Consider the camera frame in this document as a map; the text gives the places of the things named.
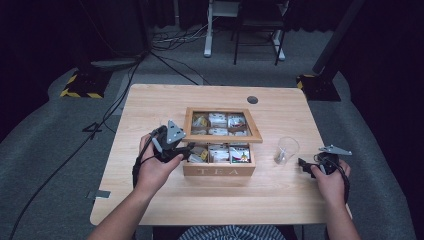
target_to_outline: power cord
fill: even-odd
[[[125,88],[124,93],[126,93],[129,89],[129,86],[131,86],[131,82],[132,82],[132,78],[134,76],[135,71],[137,70],[138,66],[140,65],[140,63],[142,62],[143,58],[138,59],[137,64],[131,74],[131,78],[128,81],[127,87]],[[123,96],[125,96],[125,94],[122,94],[120,99],[119,99],[119,104],[123,101]],[[33,202],[33,200],[35,199],[35,197],[37,197],[37,195],[41,192],[41,190],[43,190],[43,188],[47,185],[47,183],[50,182],[50,180],[79,152],[79,150],[81,150],[81,148],[88,142],[88,140],[91,139],[91,137],[97,132],[97,130],[103,125],[105,124],[106,120],[109,119],[110,116],[112,116],[113,112],[118,108],[119,104],[116,104],[117,101],[115,101],[111,107],[108,108],[108,110],[106,111],[105,115],[103,116],[103,120],[100,124],[95,125],[95,129],[93,130],[92,133],[90,133],[90,135],[78,146],[78,148],[44,181],[44,183],[35,191],[35,193],[31,196],[31,198],[29,199],[29,201],[26,203],[25,207],[22,209],[21,213],[18,216],[18,219],[16,220],[12,232],[10,233],[9,236],[9,240],[12,240],[16,230],[19,226],[19,222],[21,221],[23,215],[25,214],[26,210],[28,209],[28,207],[31,205],[31,203]]]

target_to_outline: wooden table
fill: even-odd
[[[259,102],[250,104],[247,97]],[[324,223],[324,201],[316,180],[302,172],[297,158],[313,162],[324,146],[301,90],[295,88],[143,85],[131,87],[91,214],[95,225],[132,190],[131,170],[140,137],[172,119],[184,125],[187,107],[248,108],[263,138],[253,144],[251,177],[171,173],[150,203],[141,225],[311,224]],[[291,136],[300,150],[285,165],[273,160],[278,139]]]

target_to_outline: gray carpet floor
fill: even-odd
[[[283,48],[286,60],[278,66],[273,65],[271,47],[244,47],[233,65],[230,35],[229,31],[215,33],[211,58],[203,57],[203,38],[154,53],[195,69],[201,77],[179,62],[165,60],[204,85],[296,87],[296,76],[312,73],[332,33],[289,32]],[[82,129],[102,121],[128,80],[128,70],[114,72],[103,99],[59,97],[74,70],[52,83],[50,101],[23,120],[0,145],[0,239],[9,237],[34,192],[81,146],[88,136]],[[184,81],[153,55],[146,57],[134,77],[137,83],[193,84]],[[324,143],[353,152],[345,160],[352,166],[349,205],[360,234],[363,239],[415,239],[405,196],[350,101],[346,80],[338,74],[334,84],[341,102],[308,103]],[[118,110],[107,125],[116,130],[119,120]],[[14,239],[84,239],[92,231],[93,201],[86,195],[98,189],[115,135],[104,126],[101,130],[35,197]],[[305,226],[305,239],[324,239],[324,228],[323,224]],[[301,239],[301,226],[295,229]],[[137,233],[139,239],[150,239],[151,227],[140,226]]]

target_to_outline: person's left hand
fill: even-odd
[[[147,139],[150,135],[145,135],[140,140],[140,149],[143,149]],[[146,152],[141,157],[141,162],[146,161],[154,155],[153,143],[151,142],[146,149]],[[169,174],[180,164],[183,158],[182,154],[179,154],[168,163],[163,163],[157,158],[148,159],[144,162],[138,174],[138,182],[135,187],[136,191],[143,191],[153,197],[156,192],[165,184],[169,177]]]

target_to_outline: chair leg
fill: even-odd
[[[286,34],[286,32],[284,30],[281,30],[281,39],[280,39],[280,45],[278,46],[278,51],[277,51],[277,58],[275,59],[275,63],[274,65],[277,66],[279,58],[280,58],[280,53],[281,53],[281,49],[283,48],[283,40],[284,40],[284,35]]]
[[[239,39],[240,39],[240,29],[237,29],[236,30],[236,50],[234,52],[234,65],[237,64],[237,53],[238,53]]]

